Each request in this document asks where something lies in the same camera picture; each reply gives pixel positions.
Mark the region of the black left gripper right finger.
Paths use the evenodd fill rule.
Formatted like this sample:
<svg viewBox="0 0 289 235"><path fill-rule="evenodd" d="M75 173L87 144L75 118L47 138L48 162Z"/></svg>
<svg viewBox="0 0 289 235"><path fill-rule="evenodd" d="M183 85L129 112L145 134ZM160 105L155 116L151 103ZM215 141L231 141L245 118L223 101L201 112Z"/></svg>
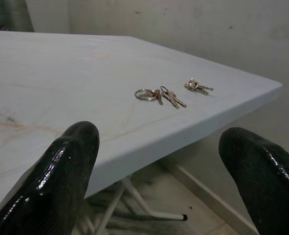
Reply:
<svg viewBox="0 0 289 235"><path fill-rule="evenodd" d="M225 130L219 155L261 235L289 235L289 153L240 127Z"/></svg>

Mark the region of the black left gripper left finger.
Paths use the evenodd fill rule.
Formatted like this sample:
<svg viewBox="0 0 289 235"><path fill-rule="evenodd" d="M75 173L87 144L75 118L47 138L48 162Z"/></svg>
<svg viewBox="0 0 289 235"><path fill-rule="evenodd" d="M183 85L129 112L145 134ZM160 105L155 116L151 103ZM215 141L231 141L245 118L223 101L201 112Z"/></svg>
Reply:
<svg viewBox="0 0 289 235"><path fill-rule="evenodd" d="M91 122L67 128L0 203L0 235L71 234L99 144Z"/></svg>

